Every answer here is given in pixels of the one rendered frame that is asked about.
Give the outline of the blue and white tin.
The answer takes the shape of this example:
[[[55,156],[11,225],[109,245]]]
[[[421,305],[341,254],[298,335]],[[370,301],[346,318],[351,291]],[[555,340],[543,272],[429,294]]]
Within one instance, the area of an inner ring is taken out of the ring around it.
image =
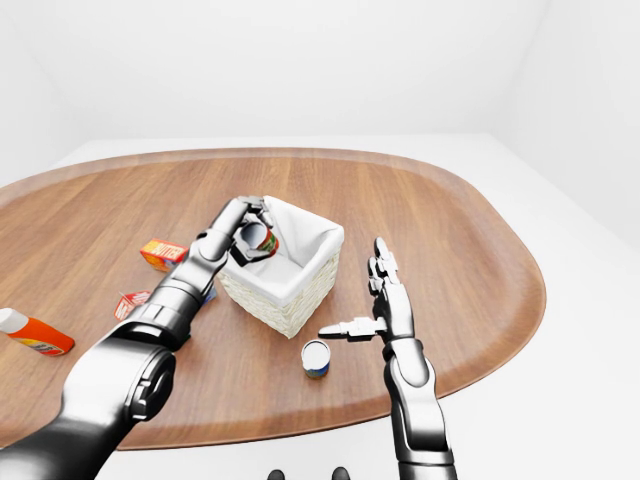
[[[329,346],[322,340],[311,340],[301,350],[303,369],[312,379],[323,377],[328,373],[330,358]]]

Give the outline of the orange butter box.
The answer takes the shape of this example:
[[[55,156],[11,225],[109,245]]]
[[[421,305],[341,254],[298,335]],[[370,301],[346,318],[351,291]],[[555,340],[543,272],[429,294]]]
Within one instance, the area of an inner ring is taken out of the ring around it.
[[[188,248],[164,240],[152,239],[140,249],[140,254],[154,269],[169,272],[179,264]]]

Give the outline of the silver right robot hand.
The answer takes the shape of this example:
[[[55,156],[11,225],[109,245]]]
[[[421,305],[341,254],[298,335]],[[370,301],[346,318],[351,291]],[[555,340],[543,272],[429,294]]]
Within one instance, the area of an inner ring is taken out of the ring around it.
[[[405,286],[398,277],[398,265],[382,237],[374,241],[374,255],[367,262],[368,288],[374,298],[373,317],[355,317],[321,328],[323,339],[347,339],[349,342],[369,341],[380,335],[385,343],[414,338],[413,312]]]

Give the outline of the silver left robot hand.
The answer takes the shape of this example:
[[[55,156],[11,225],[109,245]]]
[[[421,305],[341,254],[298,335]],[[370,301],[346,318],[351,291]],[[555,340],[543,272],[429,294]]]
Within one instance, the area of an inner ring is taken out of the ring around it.
[[[246,256],[247,244],[241,239],[240,231],[247,223],[256,221],[263,223],[271,231],[274,227],[263,197],[239,196],[231,199],[211,224],[206,242],[200,248],[201,254],[207,260],[221,261],[230,253],[241,267],[271,257]]]

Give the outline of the red and green tin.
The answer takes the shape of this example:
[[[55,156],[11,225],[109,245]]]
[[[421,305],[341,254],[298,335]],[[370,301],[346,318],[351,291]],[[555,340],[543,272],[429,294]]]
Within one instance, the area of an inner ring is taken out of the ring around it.
[[[246,256],[249,258],[273,256],[279,247],[275,234],[259,221],[247,223],[241,229],[240,237],[247,244]]]

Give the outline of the white wicker basket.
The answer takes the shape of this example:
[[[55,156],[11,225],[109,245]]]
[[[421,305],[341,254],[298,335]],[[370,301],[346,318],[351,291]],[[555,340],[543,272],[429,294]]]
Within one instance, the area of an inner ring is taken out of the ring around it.
[[[264,200],[276,254],[244,267],[229,259],[217,279],[244,310],[291,339],[335,284],[344,229],[275,197]]]

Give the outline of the red and white carton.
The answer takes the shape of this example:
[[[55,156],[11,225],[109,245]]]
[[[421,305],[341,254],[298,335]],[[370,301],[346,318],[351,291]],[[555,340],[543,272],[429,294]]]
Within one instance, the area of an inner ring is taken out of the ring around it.
[[[137,291],[129,294],[122,294],[115,308],[114,317],[118,321],[124,320],[134,308],[144,304],[151,292],[148,290]]]

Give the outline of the orange bottle with white cap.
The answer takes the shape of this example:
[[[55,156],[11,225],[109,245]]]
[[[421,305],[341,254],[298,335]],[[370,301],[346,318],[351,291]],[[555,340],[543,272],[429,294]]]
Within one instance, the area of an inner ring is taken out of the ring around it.
[[[70,336],[12,308],[0,308],[0,332],[49,357],[64,355],[75,345]]]

